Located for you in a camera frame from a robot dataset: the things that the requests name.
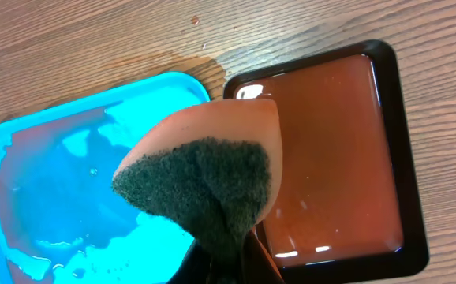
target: water droplet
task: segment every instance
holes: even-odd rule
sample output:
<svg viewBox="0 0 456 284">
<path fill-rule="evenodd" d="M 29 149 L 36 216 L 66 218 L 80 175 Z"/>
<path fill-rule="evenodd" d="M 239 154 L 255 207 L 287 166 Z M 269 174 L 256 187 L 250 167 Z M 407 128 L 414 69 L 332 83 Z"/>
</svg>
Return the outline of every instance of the water droplet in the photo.
<svg viewBox="0 0 456 284">
<path fill-rule="evenodd" d="M 96 177 L 98 173 L 99 171 L 96 168 L 89 169 L 89 175 L 91 175 L 92 177 Z"/>
<path fill-rule="evenodd" d="M 73 277 L 81 279 L 84 277 L 84 273 L 86 273 L 85 269 L 77 268 L 75 271 L 72 272 Z"/>
<path fill-rule="evenodd" d="M 198 25 L 200 23 L 200 18 L 195 15 L 191 18 L 191 24 Z"/>
</svg>

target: green scouring pad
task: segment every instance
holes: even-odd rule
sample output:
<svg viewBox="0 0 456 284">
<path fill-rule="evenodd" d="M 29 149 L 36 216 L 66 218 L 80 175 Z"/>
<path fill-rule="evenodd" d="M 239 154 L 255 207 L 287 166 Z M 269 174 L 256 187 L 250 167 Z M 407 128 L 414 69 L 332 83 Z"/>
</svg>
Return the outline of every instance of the green scouring pad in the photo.
<svg viewBox="0 0 456 284">
<path fill-rule="evenodd" d="M 260 144 L 208 137 L 143 155 L 116 175 L 113 188 L 140 210 L 179 224 L 231 267 L 267 203 L 270 180 Z"/>
</svg>

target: wooden table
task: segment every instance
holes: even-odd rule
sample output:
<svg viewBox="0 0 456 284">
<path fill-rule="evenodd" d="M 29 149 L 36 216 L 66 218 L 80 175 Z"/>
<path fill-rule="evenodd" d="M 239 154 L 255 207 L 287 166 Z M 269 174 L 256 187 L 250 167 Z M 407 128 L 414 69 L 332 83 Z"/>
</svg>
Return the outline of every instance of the wooden table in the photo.
<svg viewBox="0 0 456 284">
<path fill-rule="evenodd" d="M 235 73 L 383 39 L 398 53 L 431 263 L 456 283 L 456 0 L 0 0 L 0 122 L 167 70 Z"/>
</svg>

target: black tray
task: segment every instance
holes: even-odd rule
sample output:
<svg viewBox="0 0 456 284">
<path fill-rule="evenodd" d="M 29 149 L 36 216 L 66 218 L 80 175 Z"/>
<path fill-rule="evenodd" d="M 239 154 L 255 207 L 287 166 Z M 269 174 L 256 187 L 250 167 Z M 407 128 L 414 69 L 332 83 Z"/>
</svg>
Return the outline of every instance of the black tray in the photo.
<svg viewBox="0 0 456 284">
<path fill-rule="evenodd" d="M 398 63 L 396 53 L 387 43 L 368 40 L 236 75 L 226 84 L 223 98 L 232 99 L 236 88 L 244 83 L 357 54 L 368 56 L 375 70 L 376 87 L 382 107 L 398 196 L 398 209 L 402 220 L 403 246 L 397 252 L 375 256 L 286 267 L 281 269 L 281 274 L 287 284 L 333 284 L 410 276 L 422 271 L 429 261 Z M 259 239 L 268 248 L 263 225 L 259 224 L 256 231 Z"/>
</svg>

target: blue tray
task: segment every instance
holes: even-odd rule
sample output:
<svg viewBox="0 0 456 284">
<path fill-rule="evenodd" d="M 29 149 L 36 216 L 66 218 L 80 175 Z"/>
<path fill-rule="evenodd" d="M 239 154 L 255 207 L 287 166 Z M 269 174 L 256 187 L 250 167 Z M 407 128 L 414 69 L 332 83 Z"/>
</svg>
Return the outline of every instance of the blue tray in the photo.
<svg viewBox="0 0 456 284">
<path fill-rule="evenodd" d="M 192 237 L 110 181 L 150 128 L 208 100 L 171 72 L 2 123 L 0 283 L 167 282 Z"/>
</svg>

